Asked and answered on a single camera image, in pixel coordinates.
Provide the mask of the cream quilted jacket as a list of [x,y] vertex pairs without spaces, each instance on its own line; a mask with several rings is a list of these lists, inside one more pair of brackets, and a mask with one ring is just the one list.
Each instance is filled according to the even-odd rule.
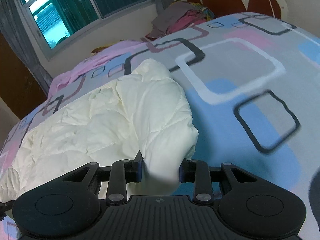
[[87,163],[110,166],[137,153],[145,164],[143,178],[127,186],[128,195],[172,194],[198,136],[184,90],[163,64],[147,59],[29,131],[1,177],[1,201]]

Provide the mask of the pile of folded clothes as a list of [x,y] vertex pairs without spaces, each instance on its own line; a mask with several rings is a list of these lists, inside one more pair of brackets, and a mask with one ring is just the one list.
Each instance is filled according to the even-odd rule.
[[210,21],[213,12],[200,3],[176,1],[169,5],[152,22],[152,31],[145,38],[154,41],[177,31]]

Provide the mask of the pink blanket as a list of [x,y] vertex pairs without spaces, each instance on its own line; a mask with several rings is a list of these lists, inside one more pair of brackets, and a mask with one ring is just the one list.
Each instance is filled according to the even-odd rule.
[[124,40],[103,49],[91,57],[86,58],[77,64],[72,70],[64,72],[53,79],[49,87],[48,98],[75,81],[80,75],[85,74],[94,68],[102,66],[115,57],[131,52],[145,44],[146,42],[142,41]]

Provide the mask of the dark wooden door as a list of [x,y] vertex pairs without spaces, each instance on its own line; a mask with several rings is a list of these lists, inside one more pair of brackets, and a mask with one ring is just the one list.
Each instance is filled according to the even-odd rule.
[[13,113],[22,119],[47,96],[23,62],[1,35],[1,98]]

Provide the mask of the window with grey frame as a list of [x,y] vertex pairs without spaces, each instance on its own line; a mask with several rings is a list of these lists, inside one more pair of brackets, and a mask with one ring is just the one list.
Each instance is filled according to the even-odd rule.
[[148,0],[18,0],[39,48],[51,59],[116,12]]

